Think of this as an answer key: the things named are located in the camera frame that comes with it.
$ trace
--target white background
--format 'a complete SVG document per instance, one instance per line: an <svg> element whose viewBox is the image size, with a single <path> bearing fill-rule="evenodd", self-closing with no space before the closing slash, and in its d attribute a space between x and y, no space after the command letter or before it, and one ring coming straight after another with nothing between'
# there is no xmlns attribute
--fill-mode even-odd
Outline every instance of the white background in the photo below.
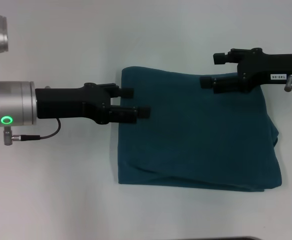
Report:
<svg viewBox="0 0 292 240"><path fill-rule="evenodd" d="M235 72L231 48L292 53L292 1L0 0L10 51L0 81L78 88L120 81L128 66L187 74ZM64 119L54 138L3 146L0 240L292 240L292 92L264 86L278 127L283 185L262 193L117 183L117 124ZM49 134L55 120L14 128Z"/></svg>

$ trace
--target green led ring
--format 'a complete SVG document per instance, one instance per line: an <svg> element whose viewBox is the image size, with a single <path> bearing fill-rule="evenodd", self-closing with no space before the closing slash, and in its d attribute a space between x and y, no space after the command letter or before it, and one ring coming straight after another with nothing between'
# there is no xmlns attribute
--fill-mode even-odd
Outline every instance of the green led ring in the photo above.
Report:
<svg viewBox="0 0 292 240"><path fill-rule="evenodd" d="M4 116L1 118L2 124L6 124L6 125L12 124L13 121L14 121L13 118L10 116Z"/></svg>

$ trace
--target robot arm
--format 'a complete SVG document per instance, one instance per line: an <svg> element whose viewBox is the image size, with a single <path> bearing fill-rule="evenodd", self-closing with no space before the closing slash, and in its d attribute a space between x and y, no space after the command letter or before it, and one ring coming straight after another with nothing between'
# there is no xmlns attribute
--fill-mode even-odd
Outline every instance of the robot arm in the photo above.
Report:
<svg viewBox="0 0 292 240"><path fill-rule="evenodd" d="M0 53L8 51L7 19L0 16ZM38 88L29 81L0 81L0 127L5 145L47 137L12 135L12 126L33 125L39 119L89 118L97 124L135 124L150 117L149 107L111 105L111 98L133 98L132 88L86 83L81 88Z"/></svg>
<svg viewBox="0 0 292 240"><path fill-rule="evenodd" d="M201 77L203 89L213 88L214 93L250 92L262 84L285 84L284 90L292 89L292 54L263 53L261 48L251 50L232 49L228 54L215 53L214 63L236 63L236 77Z"/></svg>

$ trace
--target black bracket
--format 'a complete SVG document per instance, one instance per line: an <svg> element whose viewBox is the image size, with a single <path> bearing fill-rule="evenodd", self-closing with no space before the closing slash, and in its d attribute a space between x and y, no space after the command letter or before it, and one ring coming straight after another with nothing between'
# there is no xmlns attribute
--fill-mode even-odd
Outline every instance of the black bracket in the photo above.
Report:
<svg viewBox="0 0 292 240"><path fill-rule="evenodd" d="M235 49L227 54L215 53L214 63L236 63L237 76L201 77L202 88L213 88L215 93L249 92L262 84L286 84L292 76L292 54L265 54L261 48Z"/></svg>
<svg viewBox="0 0 292 240"><path fill-rule="evenodd" d="M119 88L114 83L85 83L81 88L38 88L39 119L89 118L97 124L130 123L150 117L149 107L111 105L111 98L132 99L133 88Z"/></svg>

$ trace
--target teal cloth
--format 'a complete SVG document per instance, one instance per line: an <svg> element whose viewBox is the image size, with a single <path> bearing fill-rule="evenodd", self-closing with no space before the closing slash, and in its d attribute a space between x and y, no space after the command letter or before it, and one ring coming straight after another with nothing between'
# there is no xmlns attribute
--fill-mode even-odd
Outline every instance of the teal cloth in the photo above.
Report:
<svg viewBox="0 0 292 240"><path fill-rule="evenodd" d="M281 185L278 131L260 87L213 94L199 75L144 67L123 69L122 87L135 96L121 106L150 106L151 118L119 125L120 184L244 192Z"/></svg>

